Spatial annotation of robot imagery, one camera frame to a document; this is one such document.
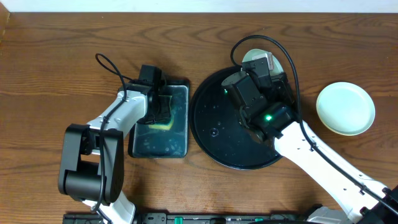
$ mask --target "wood grain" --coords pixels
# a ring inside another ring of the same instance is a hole
[[[143,63],[186,77],[191,96],[215,71],[231,66],[241,38],[269,35],[295,60],[305,120],[354,166],[398,184],[397,14],[11,14],[0,46],[0,222],[60,223],[66,212],[89,208],[57,189],[63,134],[114,100],[120,83],[95,61],[106,54],[127,76]],[[237,60],[261,40],[245,43]],[[363,87],[376,120],[359,136],[324,127],[315,111],[320,90],[346,81]],[[287,159],[241,171],[212,161],[190,136],[184,159],[133,159],[125,152],[124,192],[138,209],[172,213],[304,212],[314,203],[339,208]]]

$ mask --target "black cable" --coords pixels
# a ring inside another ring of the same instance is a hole
[[[300,88],[299,88],[299,78],[297,76],[297,71],[296,71],[296,67],[294,66],[293,60],[290,57],[289,53],[287,53],[286,49],[280,44],[278,43],[278,41],[268,37],[268,36],[264,36],[264,35],[250,35],[247,36],[243,39],[241,39],[240,41],[238,41],[238,43],[235,44],[235,46],[232,48],[231,50],[231,61],[235,66],[240,66],[239,64],[237,64],[234,60],[234,52],[235,49],[244,41],[249,40],[249,39],[264,39],[264,40],[268,40],[270,42],[272,42],[273,44],[275,44],[276,46],[278,46],[278,48],[285,54],[287,60],[290,63],[290,66],[292,67],[292,71],[293,71],[293,77],[294,77],[294,82],[295,82],[295,87],[296,87],[296,109],[297,109],[297,119],[298,119],[298,123],[300,124],[300,129],[303,132],[304,138],[305,140],[307,140],[307,142],[309,143],[309,145],[311,146],[311,148],[316,151],[325,161],[327,161],[327,163],[329,163],[329,165],[331,165],[333,168],[335,168],[340,174],[342,174],[343,176],[345,176],[348,180],[350,180],[352,183],[354,183],[355,186],[359,187],[361,189],[362,192],[365,192],[367,194],[369,194],[372,198],[376,199],[378,202],[380,202],[381,204],[383,204],[386,208],[388,208],[392,213],[395,213],[398,216],[398,211],[395,210],[394,208],[392,208],[390,205],[388,205],[385,201],[383,201],[382,198],[380,198],[380,196],[378,196],[377,194],[375,194],[374,192],[372,192],[370,189],[368,189],[365,185],[361,184],[359,181],[357,181],[354,177],[350,176],[347,172],[345,172],[342,168],[340,168],[338,165],[336,165],[332,160],[330,160],[326,155],[324,155],[323,152],[321,152],[321,150],[319,150],[319,148],[317,147],[317,144],[315,142],[313,142],[310,137],[308,136],[307,132],[304,129],[304,124],[303,124],[303,119],[302,119],[302,110],[301,110],[301,101],[300,101]]]
[[[111,70],[110,68],[108,68],[107,66],[105,66],[105,65],[100,61],[100,59],[98,58],[99,56],[101,56],[101,57],[104,58],[107,62],[109,62],[109,64],[112,65],[112,67],[114,68],[114,71]],[[103,117],[103,120],[102,120],[102,123],[101,123],[101,127],[100,127],[100,129],[99,129],[99,156],[100,156],[100,163],[101,163],[101,187],[100,187],[100,189],[99,189],[99,197],[98,197],[97,203],[95,204],[95,206],[93,206],[93,208],[91,208],[91,211],[92,211],[93,213],[94,213],[94,212],[98,212],[98,213],[102,216],[102,212],[99,212],[99,208],[100,208],[100,205],[101,205],[101,203],[102,203],[102,201],[103,201],[103,198],[104,198],[105,181],[106,181],[106,177],[105,177],[104,145],[105,145],[106,150],[107,150],[107,151],[109,150],[108,147],[107,147],[107,145],[106,145],[106,143],[105,143],[105,141],[104,141],[104,134],[103,134],[103,131],[104,131],[105,125],[108,123],[109,118],[110,118],[110,117],[112,116],[112,114],[125,102],[125,100],[126,100],[126,98],[127,98],[126,84],[125,84],[123,78],[127,78],[127,79],[129,79],[129,80],[131,80],[131,78],[128,78],[128,77],[123,76],[123,75],[119,72],[119,70],[118,70],[118,68],[115,66],[115,64],[114,64],[112,61],[110,61],[110,59],[107,58],[105,55],[103,55],[103,54],[95,54],[95,59],[97,60],[97,62],[98,62],[102,67],[104,67],[105,69],[107,69],[108,71],[110,71],[110,72],[113,73],[113,74],[119,75],[119,78],[120,78],[120,80],[121,80],[121,82],[122,82],[122,85],[123,85],[123,91],[124,91],[124,95],[123,95],[123,97],[122,97],[122,100],[121,100],[114,108],[112,108],[111,111],[110,111],[106,116]]]
[[[107,217],[107,216],[102,212],[101,209],[98,209],[97,213],[98,213],[103,219],[105,219],[105,220],[108,222],[108,224],[112,224],[112,220],[111,220],[109,217]]]
[[[109,63],[112,65],[112,67],[115,69],[115,71],[112,70],[112,69],[110,69],[110,68],[108,68],[106,65],[104,65],[104,64],[99,60],[99,58],[98,58],[99,55],[100,55],[101,57],[103,57],[107,62],[109,62]],[[116,66],[114,65],[114,63],[112,63],[112,61],[110,61],[109,58],[105,57],[105,55],[103,55],[103,54],[96,54],[96,55],[95,55],[95,59],[97,60],[97,62],[98,62],[102,67],[104,67],[105,69],[107,69],[107,70],[110,71],[111,73],[113,73],[113,74],[115,74],[115,75],[122,76],[123,78],[128,79],[128,80],[130,80],[130,81],[133,81],[132,78],[129,78],[129,77],[126,77],[126,76],[122,75],[122,74],[119,72],[118,68],[116,68]]]

